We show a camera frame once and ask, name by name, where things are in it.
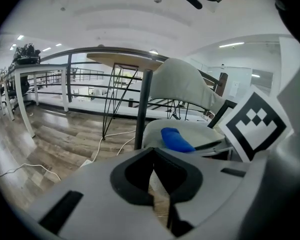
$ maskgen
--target black slot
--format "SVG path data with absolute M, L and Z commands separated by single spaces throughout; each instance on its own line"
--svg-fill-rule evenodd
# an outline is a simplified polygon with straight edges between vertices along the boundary
M 222 173 L 237 176 L 243 178 L 246 175 L 245 171 L 242 170 L 236 170 L 236 169 L 231 169 L 231 168 L 223 168 L 221 170 Z
M 41 219 L 39 224 L 55 235 L 58 234 L 83 196 L 84 195 L 80 192 L 69 191 L 48 214 Z
M 154 171 L 170 195 L 170 204 L 190 201 L 203 183 L 197 167 L 155 148 Z
M 128 203 L 153 206 L 154 197 L 148 194 L 149 179 L 154 170 L 152 147 L 117 165 L 110 175 L 113 190 Z

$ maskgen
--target floor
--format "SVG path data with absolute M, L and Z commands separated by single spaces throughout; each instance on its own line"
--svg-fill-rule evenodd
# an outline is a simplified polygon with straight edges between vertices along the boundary
M 49 106 L 32 105 L 26 109 L 35 132 L 31 138 L 21 117 L 15 111 L 15 120 L 9 120 L 8 113 L 0 113 L 0 174 L 17 168 L 23 163 L 42 165 L 55 172 L 61 179 L 77 170 L 85 160 L 92 160 L 102 137 L 103 117 L 69 111 Z M 129 132 L 136 129 L 136 121 L 116 118 L 107 134 Z M 96 163 L 116 156 L 121 146 L 135 133 L 107 137 L 101 143 Z M 126 153 L 134 148 L 134 140 L 121 151 Z M 40 167 L 25 167 L 15 173 L 0 177 L 0 188 L 7 201 L 21 209 L 27 207 L 59 180 L 52 173 Z M 167 224 L 169 200 L 154 193 L 154 212 L 158 219 Z

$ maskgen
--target blue object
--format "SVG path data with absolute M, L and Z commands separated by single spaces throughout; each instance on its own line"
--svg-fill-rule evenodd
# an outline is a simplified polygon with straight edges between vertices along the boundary
M 183 153 L 196 151 L 193 146 L 191 146 L 184 138 L 182 138 L 180 132 L 176 128 L 163 128 L 161 130 L 161 136 L 164 144 L 170 150 Z

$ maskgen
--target black metal table leg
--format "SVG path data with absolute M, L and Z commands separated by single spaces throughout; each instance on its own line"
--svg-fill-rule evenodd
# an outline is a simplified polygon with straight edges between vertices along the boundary
M 139 150 L 142 147 L 142 139 L 143 139 L 144 129 L 145 129 L 146 113 L 147 113 L 152 75 L 153 75 L 153 71 L 150 69 L 146 69 L 143 72 L 138 117 L 136 120 L 136 128 L 135 128 L 135 141 L 134 141 L 135 150 Z
M 68 55 L 68 63 L 66 65 L 66 87 L 68 92 L 68 102 L 72 102 L 71 97 L 71 60 L 72 54 Z

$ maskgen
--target white desk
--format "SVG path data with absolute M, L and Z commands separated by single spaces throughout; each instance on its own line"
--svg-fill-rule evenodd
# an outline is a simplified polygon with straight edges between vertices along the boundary
M 3 77 L 3 82 L 0 82 L 0 84 L 3 84 L 3 86 L 4 86 L 5 100 L 6 100 L 8 112 L 9 112 L 11 120 L 13 120 L 14 115 L 12 113 L 11 105 L 9 102 L 6 80 L 8 79 L 9 81 L 11 81 L 14 78 L 16 98 L 17 98 L 17 101 L 19 104 L 22 119 L 24 121 L 26 129 L 28 130 L 28 132 L 30 133 L 32 138 L 35 136 L 35 133 L 31 127 L 29 118 L 27 116 L 26 108 L 24 105 L 24 99 L 23 99 L 22 90 L 21 90 L 21 77 L 33 75 L 33 85 L 34 85 L 33 87 L 34 87 L 35 102 L 36 102 L 36 105 L 38 106 L 39 99 L 38 99 L 36 74 L 46 73 L 46 72 L 50 72 L 50 71 L 61 71 L 62 101 L 63 101 L 64 111 L 67 112 L 68 111 L 68 100 L 67 100 L 67 90 L 66 90 L 66 66 L 65 65 L 57 65 L 57 64 L 16 65 L 11 70 L 11 73 L 9 73 Z

